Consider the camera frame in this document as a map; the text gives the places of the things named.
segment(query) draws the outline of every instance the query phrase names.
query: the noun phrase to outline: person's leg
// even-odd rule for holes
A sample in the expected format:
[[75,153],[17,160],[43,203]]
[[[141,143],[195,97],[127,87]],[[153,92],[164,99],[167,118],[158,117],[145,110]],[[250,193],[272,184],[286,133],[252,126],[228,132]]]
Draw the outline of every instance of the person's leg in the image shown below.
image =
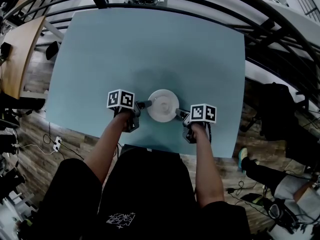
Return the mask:
[[266,185],[271,190],[272,195],[275,194],[277,186],[287,175],[283,171],[257,165],[255,161],[249,159],[247,148],[240,150],[239,162],[239,167],[246,171],[246,175],[254,181]]

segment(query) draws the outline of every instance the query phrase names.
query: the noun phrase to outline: power strip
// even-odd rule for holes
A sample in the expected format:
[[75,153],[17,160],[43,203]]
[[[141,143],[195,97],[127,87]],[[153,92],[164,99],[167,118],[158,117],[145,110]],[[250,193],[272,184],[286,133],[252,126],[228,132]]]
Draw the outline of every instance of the power strip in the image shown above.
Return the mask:
[[58,151],[59,151],[61,142],[62,142],[62,139],[61,139],[59,136],[57,136],[57,137],[55,138],[55,144],[53,145],[53,150],[54,150],[55,152],[58,152]]

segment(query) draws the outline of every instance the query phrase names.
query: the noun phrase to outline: chair leg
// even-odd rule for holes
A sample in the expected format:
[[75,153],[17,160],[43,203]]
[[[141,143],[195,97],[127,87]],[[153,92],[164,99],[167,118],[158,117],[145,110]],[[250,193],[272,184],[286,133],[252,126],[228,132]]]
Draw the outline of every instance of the chair leg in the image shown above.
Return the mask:
[[260,116],[258,115],[258,113],[251,119],[250,123],[245,126],[245,125],[241,125],[240,126],[240,131],[246,133],[251,126],[253,126],[258,120],[260,120]]

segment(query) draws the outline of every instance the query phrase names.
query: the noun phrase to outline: white graphic print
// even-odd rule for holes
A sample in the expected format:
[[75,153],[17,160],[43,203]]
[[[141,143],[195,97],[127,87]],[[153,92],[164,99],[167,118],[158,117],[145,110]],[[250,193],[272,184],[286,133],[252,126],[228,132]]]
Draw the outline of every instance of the white graphic print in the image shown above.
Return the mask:
[[133,221],[134,217],[136,216],[135,213],[131,212],[130,214],[122,214],[116,213],[114,215],[110,215],[109,219],[106,223],[109,224],[117,224],[119,229],[123,229],[123,226],[129,226],[130,223]]

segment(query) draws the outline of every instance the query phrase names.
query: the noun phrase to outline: light blue table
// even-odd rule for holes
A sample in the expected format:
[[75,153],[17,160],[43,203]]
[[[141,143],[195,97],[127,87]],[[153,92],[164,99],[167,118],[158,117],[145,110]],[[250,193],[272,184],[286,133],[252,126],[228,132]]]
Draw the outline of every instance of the light blue table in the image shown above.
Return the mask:
[[[124,89],[147,100],[158,89],[174,92],[180,108],[217,107],[212,125],[216,157],[233,154],[245,85],[240,33],[178,13],[132,8],[78,12],[60,47],[46,104],[49,122],[100,137],[113,118],[108,92]],[[144,110],[140,128],[121,144],[196,154],[182,123],[156,122]]]

